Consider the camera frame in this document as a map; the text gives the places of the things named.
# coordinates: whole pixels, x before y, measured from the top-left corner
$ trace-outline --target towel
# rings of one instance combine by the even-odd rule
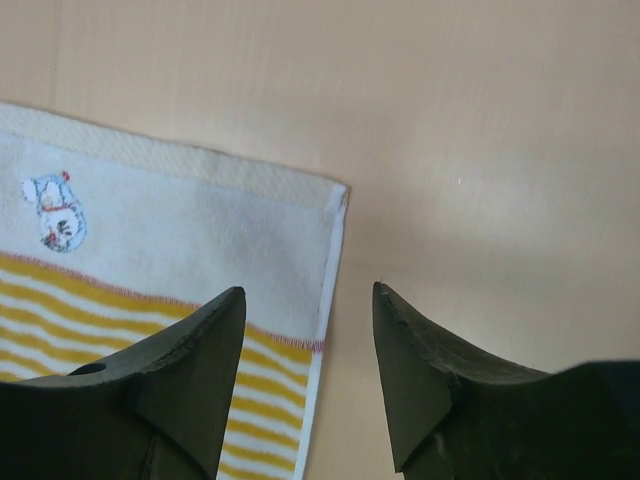
[[[0,104],[0,198],[1,379],[69,373],[241,285],[218,478],[302,478],[345,186]]]

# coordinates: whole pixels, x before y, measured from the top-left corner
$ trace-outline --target yellow stripe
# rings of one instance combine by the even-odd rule
[[[0,381],[2,382],[19,382],[20,380],[24,380],[24,378],[20,378],[11,372],[0,371]]]
[[[273,465],[274,467],[291,470],[292,472],[296,467],[295,462],[287,460],[286,458],[283,458],[280,455],[275,455],[273,453],[249,450],[248,448],[231,445],[229,443],[224,444],[224,450],[235,457],[241,457],[246,460],[253,460],[256,462],[268,463],[269,465]]]
[[[284,397],[300,408],[304,408],[305,405],[306,399],[304,395],[300,395],[289,390],[281,383],[271,380],[270,378],[238,372],[236,375],[236,384],[269,393],[271,395],[276,395],[278,397]]]
[[[262,440],[279,443],[280,445],[290,447],[294,450],[298,448],[297,440],[294,440],[287,435],[274,432],[273,430],[262,428],[259,425],[255,425],[253,423],[241,422],[240,420],[234,420],[230,418],[227,421],[227,429],[233,432],[240,432],[244,433],[245,435],[260,438]]]
[[[189,305],[172,304],[151,298],[127,297],[104,287],[93,285],[90,281],[74,278],[54,268],[47,268],[6,255],[0,255],[0,268],[15,275],[28,276],[34,280],[54,285],[93,302],[123,310],[153,312],[174,318],[184,318],[193,313],[193,307]]]
[[[23,332],[13,332],[8,328],[4,328],[2,325],[0,325],[0,338],[17,343],[21,346],[36,348],[41,352],[46,353],[49,357],[57,358],[58,360],[63,360],[65,362],[77,363],[79,365],[91,363],[100,358],[100,356],[95,353],[79,352],[77,350],[54,347],[47,341],[38,338],[35,335]]]
[[[242,356],[240,358],[242,361],[255,363],[256,365],[260,365],[260,366],[269,368],[271,370],[280,372],[286,375],[287,377],[289,377],[291,380],[296,382],[301,387],[307,386],[308,379],[306,375],[293,373],[287,367],[278,363],[273,358],[269,358],[264,353],[257,352],[247,346],[244,346],[242,349]]]
[[[131,345],[131,342],[119,338],[96,337],[76,332],[75,330],[49,323],[45,318],[35,313],[20,308],[7,307],[2,304],[0,304],[0,317],[9,318],[22,324],[35,325],[54,337],[66,338],[88,345],[104,345],[115,350],[122,350]]]
[[[313,356],[311,350],[303,347],[296,347],[293,345],[285,345],[284,343],[278,342],[269,337],[267,334],[256,330],[255,328],[247,328],[245,330],[245,336],[255,342],[261,343],[269,350],[277,353],[282,357],[288,358],[293,362],[301,363],[304,365],[311,364],[311,357]]]
[[[279,420],[291,425],[293,428],[297,428],[298,430],[302,428],[302,418],[298,418],[284,408],[277,407],[275,405],[267,405],[266,403],[260,403],[250,398],[234,395],[231,399],[231,408]]]
[[[13,285],[0,280],[0,293],[13,298],[19,298],[46,308],[56,313],[62,318],[73,319],[76,322],[86,325],[95,325],[102,328],[115,328],[120,330],[129,330],[130,332],[139,333],[145,336],[152,335],[162,330],[162,325],[155,322],[135,320],[114,320],[113,318],[104,317],[102,315],[91,314],[79,308],[67,305],[57,298],[31,288],[20,285]]]
[[[232,467],[231,465],[227,465],[226,463],[220,463],[220,465],[218,466],[218,470],[220,470],[222,473],[226,473],[232,478],[242,480],[282,480],[281,478],[265,475],[264,473],[257,473],[252,472],[251,470],[243,470],[241,468]]]
[[[18,365],[22,365],[23,367],[27,367],[38,374],[38,376],[42,377],[45,375],[55,375],[60,372],[54,372],[49,369],[46,365],[41,364],[40,362],[33,360],[32,358],[26,358],[22,355],[9,352],[7,350],[0,350],[0,360],[6,360],[9,362],[17,363]]]

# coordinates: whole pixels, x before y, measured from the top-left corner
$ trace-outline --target yellow and white striped towel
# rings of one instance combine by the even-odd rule
[[[218,478],[302,478],[343,186],[0,104],[0,195],[0,379],[69,373],[239,284]]]

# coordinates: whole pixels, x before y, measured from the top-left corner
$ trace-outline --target embroidered character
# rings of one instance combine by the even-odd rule
[[[87,236],[84,210],[68,182],[67,172],[22,182],[22,194],[40,218],[40,241],[59,253],[72,252]]]

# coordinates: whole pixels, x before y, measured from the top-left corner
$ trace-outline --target striped towel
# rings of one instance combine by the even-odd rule
[[[69,373],[242,285],[218,478],[302,478],[342,185],[0,104],[0,195],[0,379]]]

